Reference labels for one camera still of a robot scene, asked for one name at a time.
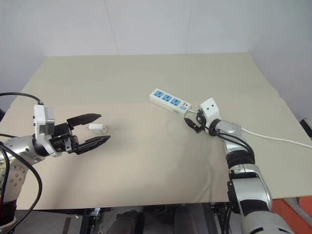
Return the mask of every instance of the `tabletop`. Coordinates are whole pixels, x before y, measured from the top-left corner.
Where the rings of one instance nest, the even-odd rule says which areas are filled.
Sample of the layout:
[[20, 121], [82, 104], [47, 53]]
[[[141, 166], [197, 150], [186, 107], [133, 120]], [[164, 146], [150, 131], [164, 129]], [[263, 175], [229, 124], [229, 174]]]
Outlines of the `tabletop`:
[[[183, 118], [151, 103], [155, 88], [188, 101], [193, 110], [214, 98], [223, 119], [259, 134], [311, 143], [247, 53], [50, 57], [23, 92], [53, 107], [56, 124], [101, 114], [95, 123], [107, 126], [111, 138], [85, 154], [63, 153], [35, 164], [43, 181], [36, 209], [228, 200], [222, 141], [195, 133]], [[0, 132], [32, 135], [34, 104], [17, 97]], [[73, 132], [80, 143], [97, 136], [85, 125]], [[312, 194], [311, 149], [247, 133], [243, 137], [273, 198]], [[37, 189], [28, 172], [18, 209], [29, 208]]]

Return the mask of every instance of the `red object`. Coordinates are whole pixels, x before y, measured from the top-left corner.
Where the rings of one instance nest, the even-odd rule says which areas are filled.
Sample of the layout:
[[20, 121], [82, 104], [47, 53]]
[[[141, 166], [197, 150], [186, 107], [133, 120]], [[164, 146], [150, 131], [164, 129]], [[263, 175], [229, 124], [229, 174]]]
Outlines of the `red object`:
[[312, 227], [306, 223], [283, 199], [274, 199], [272, 211], [279, 214], [296, 234], [312, 234]]
[[312, 196], [304, 196], [299, 200], [301, 208], [312, 217]]

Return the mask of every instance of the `black cable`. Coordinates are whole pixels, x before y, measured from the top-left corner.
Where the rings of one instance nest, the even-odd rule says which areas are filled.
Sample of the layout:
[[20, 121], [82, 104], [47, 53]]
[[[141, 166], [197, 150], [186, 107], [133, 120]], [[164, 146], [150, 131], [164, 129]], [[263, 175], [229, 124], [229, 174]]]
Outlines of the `black cable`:
[[223, 137], [222, 135], [219, 135], [219, 134], [217, 134], [216, 136], [218, 136], [218, 137], [221, 138], [221, 139], [227, 140], [227, 141], [229, 141], [229, 142], [231, 142], [231, 143], [234, 143], [234, 144], [236, 144], [236, 145], [240, 145], [241, 147], [245, 148], [245, 149], [254, 157], [254, 151], [252, 150], [252, 148], [249, 148], [247, 145], [243, 145], [243, 144], [241, 144], [241, 143], [239, 143], [239, 142], [237, 142], [237, 141], [228, 139], [228, 138]]
[[254, 151], [253, 151], [253, 149], [252, 149], [252, 147], [246, 142], [246, 141], [244, 141], [243, 139], [241, 139], [241, 138], [239, 138], [239, 137], [237, 137], [237, 136], [233, 136], [233, 135], [231, 135], [231, 134], [227, 134], [227, 133], [217, 133], [216, 134], [218, 137], [220, 137], [220, 135], [224, 135], [224, 136], [228, 136], [228, 137], [232, 137], [232, 138], [234, 138], [234, 139], [236, 139], [236, 140], [239, 140], [240, 142], [242, 142], [245, 146], [247, 146], [250, 150], [250, 153], [254, 156]]
[[226, 221], [225, 221], [225, 233], [229, 234], [230, 230], [230, 218], [231, 218], [232, 208], [230, 207], [229, 213], [227, 215]]
[[36, 100], [38, 102], [38, 105], [43, 105], [43, 102], [39, 98], [37, 98], [36, 96], [31, 95], [31, 94], [15, 93], [15, 92], [0, 93], [0, 97], [1, 96], [8, 96], [8, 95], [26, 96], [26, 97], [33, 98], [34, 100]]
[[21, 163], [23, 163], [30, 171], [32, 171], [32, 173], [35, 175], [35, 177], [38, 181], [38, 194], [37, 194], [35, 201], [30, 206], [30, 208], [26, 211], [26, 213], [9, 230], [7, 230], [5, 232], [5, 234], [9, 234], [12, 230], [14, 230], [16, 228], [17, 225], [19, 225], [29, 215], [29, 213], [33, 210], [35, 205], [38, 203], [40, 196], [41, 196], [41, 193], [42, 193], [42, 180], [41, 180], [38, 172], [36, 171], [36, 169], [32, 165], [30, 165], [25, 159], [23, 159], [21, 156], [19, 156], [18, 154], [16, 154], [14, 151], [12, 151], [11, 149], [9, 149], [8, 147], [6, 147], [3, 144], [0, 145], [0, 147], [3, 150], [5, 150], [6, 152], [13, 155], [17, 160], [19, 160]]
[[226, 229], [226, 220], [227, 220], [227, 217], [229, 215], [229, 211], [230, 211], [230, 206], [227, 207], [226, 211], [225, 211], [225, 215], [224, 215], [224, 218], [223, 218], [223, 223], [222, 223], [222, 229], [221, 229], [221, 232], [224, 233], [225, 229]]
[[12, 136], [4, 133], [0, 133], [0, 137], [9, 137], [9, 138], [16, 138], [17, 136]]
[[4, 161], [5, 161], [5, 174], [4, 174], [3, 184], [1, 187], [1, 208], [3, 210], [4, 191], [5, 191], [6, 182], [8, 180], [9, 172], [10, 172], [10, 159], [9, 159], [8, 155], [6, 154], [5, 150], [0, 148], [0, 152], [2, 153], [2, 155], [4, 157]]
[[218, 221], [219, 221], [219, 224], [220, 224], [221, 234], [225, 234], [224, 233], [224, 229], [223, 229], [223, 227], [224, 227], [224, 219], [221, 218], [219, 213], [217, 213], [217, 217], [218, 217]]

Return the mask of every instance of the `white wall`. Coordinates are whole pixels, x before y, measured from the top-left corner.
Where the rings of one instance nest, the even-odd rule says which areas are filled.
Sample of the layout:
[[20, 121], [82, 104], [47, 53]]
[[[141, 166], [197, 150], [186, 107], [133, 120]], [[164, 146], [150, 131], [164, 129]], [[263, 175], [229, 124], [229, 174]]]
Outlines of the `white wall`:
[[[311, 6], [309, 0], [1, 0], [0, 92], [21, 90], [45, 56], [249, 51], [297, 118], [312, 118]], [[0, 107], [11, 101], [1, 98]]]

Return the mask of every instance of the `white power strip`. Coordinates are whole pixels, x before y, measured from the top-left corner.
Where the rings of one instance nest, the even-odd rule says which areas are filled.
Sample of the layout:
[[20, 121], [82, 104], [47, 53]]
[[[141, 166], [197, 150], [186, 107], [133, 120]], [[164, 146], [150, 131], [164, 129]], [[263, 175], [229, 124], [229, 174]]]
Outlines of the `white power strip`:
[[168, 94], [160, 89], [155, 89], [150, 94], [150, 101], [162, 108], [185, 117], [186, 113], [191, 108], [191, 104]]

